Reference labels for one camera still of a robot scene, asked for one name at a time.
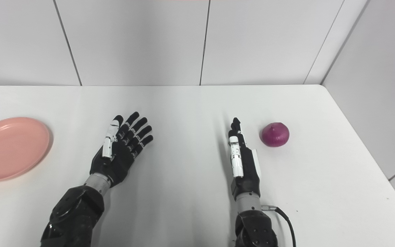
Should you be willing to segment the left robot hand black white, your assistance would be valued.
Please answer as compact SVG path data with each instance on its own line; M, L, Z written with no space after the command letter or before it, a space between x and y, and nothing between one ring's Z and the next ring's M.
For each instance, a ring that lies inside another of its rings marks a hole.
M154 139L150 134L152 127L147 122L137 111L127 120L117 115L92 160L90 175L102 175L111 188L122 183L136 158Z

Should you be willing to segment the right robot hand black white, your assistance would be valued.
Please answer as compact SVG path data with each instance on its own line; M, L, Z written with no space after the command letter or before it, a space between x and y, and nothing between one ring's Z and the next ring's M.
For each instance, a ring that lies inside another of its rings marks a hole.
M254 152L246 145L240 120L235 117L228 131L228 144L230 148L230 163L233 181L231 184L232 196L237 197L243 193L252 193L260 196L260 178L256 168Z

